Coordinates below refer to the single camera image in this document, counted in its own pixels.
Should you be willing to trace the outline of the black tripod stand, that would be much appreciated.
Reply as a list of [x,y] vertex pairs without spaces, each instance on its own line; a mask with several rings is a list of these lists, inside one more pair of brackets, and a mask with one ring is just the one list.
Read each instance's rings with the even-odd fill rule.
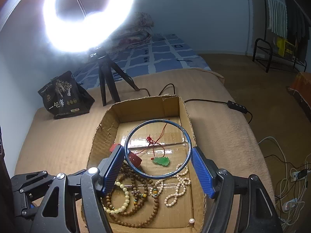
[[140,90],[133,79],[109,57],[103,48],[92,48],[90,50],[90,58],[99,65],[99,81],[103,106],[107,105],[105,85],[108,86],[113,102],[117,103],[121,101],[112,75],[112,70],[120,75],[135,91]]

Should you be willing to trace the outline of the white striped towel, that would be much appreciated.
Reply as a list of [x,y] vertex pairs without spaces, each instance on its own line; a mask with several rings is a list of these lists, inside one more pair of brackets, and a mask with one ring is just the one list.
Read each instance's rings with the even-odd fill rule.
[[285,0],[267,0],[268,29],[282,38],[287,38],[287,8]]

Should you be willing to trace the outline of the open cardboard box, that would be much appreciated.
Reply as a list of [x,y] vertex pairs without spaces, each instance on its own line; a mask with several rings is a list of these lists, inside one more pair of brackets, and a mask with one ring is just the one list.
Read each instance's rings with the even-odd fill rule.
[[[178,96],[156,96],[126,100],[106,107],[93,136],[88,167],[97,166],[110,156],[113,144],[127,145],[142,159],[140,170],[160,176],[175,171],[188,153],[187,137],[196,144],[192,124],[183,100]],[[159,209],[153,221],[148,218],[154,210],[149,197],[132,216],[109,218],[114,232],[199,232],[205,214],[205,196],[189,163],[184,175],[190,185],[184,188],[175,178],[158,185]]]

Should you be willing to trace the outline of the blue patterned bed sheet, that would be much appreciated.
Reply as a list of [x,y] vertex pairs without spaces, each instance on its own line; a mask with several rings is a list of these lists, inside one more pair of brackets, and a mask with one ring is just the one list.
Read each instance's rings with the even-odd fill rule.
[[130,77],[183,68],[211,70],[204,59],[175,34],[155,34],[147,44],[110,57]]

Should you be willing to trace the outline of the yellow box on rack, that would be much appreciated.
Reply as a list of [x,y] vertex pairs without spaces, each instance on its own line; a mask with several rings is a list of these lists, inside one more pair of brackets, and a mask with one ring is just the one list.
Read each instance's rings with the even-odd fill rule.
[[286,39],[277,37],[278,55],[286,59],[292,59],[294,56],[295,46]]

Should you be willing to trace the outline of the black clothes rack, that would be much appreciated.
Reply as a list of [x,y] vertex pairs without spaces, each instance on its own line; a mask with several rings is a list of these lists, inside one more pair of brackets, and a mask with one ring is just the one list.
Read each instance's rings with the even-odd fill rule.
[[297,0],[263,0],[264,34],[253,44],[252,61],[265,72],[306,72],[310,16]]

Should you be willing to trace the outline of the red strap wristwatch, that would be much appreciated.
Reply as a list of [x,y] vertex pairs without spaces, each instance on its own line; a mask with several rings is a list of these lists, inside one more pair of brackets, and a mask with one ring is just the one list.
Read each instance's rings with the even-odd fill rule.
[[[113,144],[109,151],[112,153],[114,151],[114,149],[116,149],[117,147],[120,147],[120,144]],[[137,156],[136,154],[134,154],[133,152],[129,153],[129,160],[131,161],[131,163],[136,167],[140,167],[141,163],[142,163],[142,159]]]

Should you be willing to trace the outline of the folded floral quilt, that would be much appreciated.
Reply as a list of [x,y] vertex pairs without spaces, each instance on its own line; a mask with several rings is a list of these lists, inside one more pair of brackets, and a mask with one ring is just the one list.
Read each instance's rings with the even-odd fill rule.
[[104,43],[107,53],[133,49],[147,43],[153,36],[154,21],[145,12],[131,12],[125,22]]

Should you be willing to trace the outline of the black printed snack bag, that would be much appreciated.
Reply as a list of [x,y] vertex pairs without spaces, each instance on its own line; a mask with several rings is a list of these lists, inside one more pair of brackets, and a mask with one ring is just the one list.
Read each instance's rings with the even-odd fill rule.
[[53,78],[39,91],[43,105],[54,119],[79,116],[90,112],[94,98],[79,85],[72,72]]

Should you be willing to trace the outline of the orange patterned cloth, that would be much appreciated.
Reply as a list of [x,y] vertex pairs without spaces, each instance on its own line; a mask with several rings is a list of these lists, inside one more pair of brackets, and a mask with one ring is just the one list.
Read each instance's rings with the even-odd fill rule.
[[292,95],[303,109],[307,118],[310,120],[311,107],[311,73],[299,72],[291,85],[287,88],[288,93]]

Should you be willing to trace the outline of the dark hanging clothes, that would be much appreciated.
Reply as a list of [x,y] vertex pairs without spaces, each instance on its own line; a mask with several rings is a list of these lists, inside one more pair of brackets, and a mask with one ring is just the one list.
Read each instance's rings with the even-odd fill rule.
[[285,0],[285,2],[287,9],[287,40],[296,47],[298,60],[304,62],[310,39],[310,24],[294,0]]

